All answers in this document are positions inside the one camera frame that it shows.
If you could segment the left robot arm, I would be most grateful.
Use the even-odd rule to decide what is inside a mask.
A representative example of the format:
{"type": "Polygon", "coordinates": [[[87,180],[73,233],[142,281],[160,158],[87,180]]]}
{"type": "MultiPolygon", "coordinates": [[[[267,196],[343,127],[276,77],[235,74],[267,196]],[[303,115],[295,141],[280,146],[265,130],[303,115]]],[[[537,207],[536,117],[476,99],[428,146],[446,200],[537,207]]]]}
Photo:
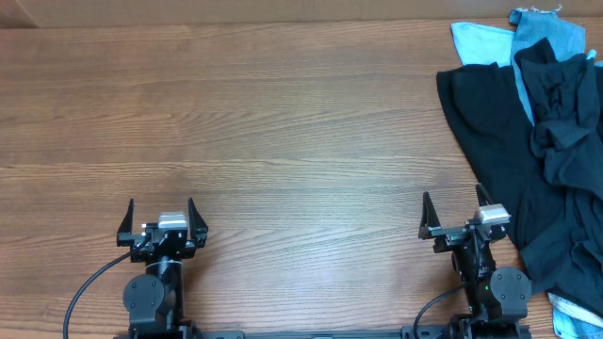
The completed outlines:
{"type": "Polygon", "coordinates": [[[122,301],[129,313],[130,338],[199,338],[196,324],[185,319],[184,266],[205,246],[208,226],[194,200],[186,212],[164,212],[155,223],[132,233],[134,203],[130,202],[117,231],[117,245],[130,249],[133,263],[145,272],[124,288],[122,301]]]}

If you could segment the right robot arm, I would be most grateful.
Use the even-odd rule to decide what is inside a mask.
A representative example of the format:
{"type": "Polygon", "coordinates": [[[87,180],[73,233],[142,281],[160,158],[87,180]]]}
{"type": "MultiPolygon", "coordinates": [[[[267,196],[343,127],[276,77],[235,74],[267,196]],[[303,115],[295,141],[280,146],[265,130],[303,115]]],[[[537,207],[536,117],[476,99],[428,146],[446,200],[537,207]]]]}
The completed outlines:
{"type": "Polygon", "coordinates": [[[530,329],[520,321],[528,315],[531,281],[514,266],[498,267],[490,245],[506,237],[511,215],[495,203],[482,184],[476,184],[479,207],[464,225],[444,228],[431,196],[422,196],[422,216],[418,237],[433,240],[435,253],[449,252],[460,277],[458,287],[428,302],[417,314],[413,336],[421,338],[421,317],[437,302],[463,290],[469,312],[453,315],[447,325],[431,338],[530,338],[530,329]]]}

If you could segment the dark green t-shirt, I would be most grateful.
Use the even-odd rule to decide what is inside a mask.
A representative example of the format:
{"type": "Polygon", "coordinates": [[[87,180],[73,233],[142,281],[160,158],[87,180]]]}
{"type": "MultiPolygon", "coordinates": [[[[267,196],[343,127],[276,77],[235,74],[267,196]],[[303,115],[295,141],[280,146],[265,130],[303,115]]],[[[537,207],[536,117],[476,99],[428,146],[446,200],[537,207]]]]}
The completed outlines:
{"type": "Polygon", "coordinates": [[[548,39],[515,57],[534,118],[530,150],[546,181],[602,197],[599,69],[585,54],[559,61],[548,39]]]}

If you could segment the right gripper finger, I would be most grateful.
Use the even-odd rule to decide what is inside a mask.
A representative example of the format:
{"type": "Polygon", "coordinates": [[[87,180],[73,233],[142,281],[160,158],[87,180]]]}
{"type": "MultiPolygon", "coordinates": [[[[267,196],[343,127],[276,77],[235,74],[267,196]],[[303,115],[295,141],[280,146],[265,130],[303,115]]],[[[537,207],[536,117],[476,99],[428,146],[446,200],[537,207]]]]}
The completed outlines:
{"type": "Polygon", "coordinates": [[[434,234],[441,230],[441,223],[434,209],[431,196],[428,191],[422,195],[422,216],[419,225],[419,238],[433,238],[434,234]]]}
{"type": "Polygon", "coordinates": [[[493,204],[493,199],[482,183],[477,183],[475,188],[480,207],[493,204]]]}

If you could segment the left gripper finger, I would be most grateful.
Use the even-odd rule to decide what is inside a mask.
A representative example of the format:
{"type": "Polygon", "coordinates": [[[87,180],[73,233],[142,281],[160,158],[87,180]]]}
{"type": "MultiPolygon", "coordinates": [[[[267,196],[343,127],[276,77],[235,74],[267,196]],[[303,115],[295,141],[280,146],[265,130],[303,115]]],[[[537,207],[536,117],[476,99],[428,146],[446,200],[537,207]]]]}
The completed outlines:
{"type": "Polygon", "coordinates": [[[199,213],[194,200],[189,198],[187,200],[187,208],[188,208],[188,219],[189,219],[189,229],[191,235],[202,235],[207,234],[208,226],[199,213]]]}
{"type": "Polygon", "coordinates": [[[134,200],[130,199],[126,214],[122,220],[120,227],[118,228],[117,234],[131,234],[133,225],[133,214],[134,214],[134,200]]]}

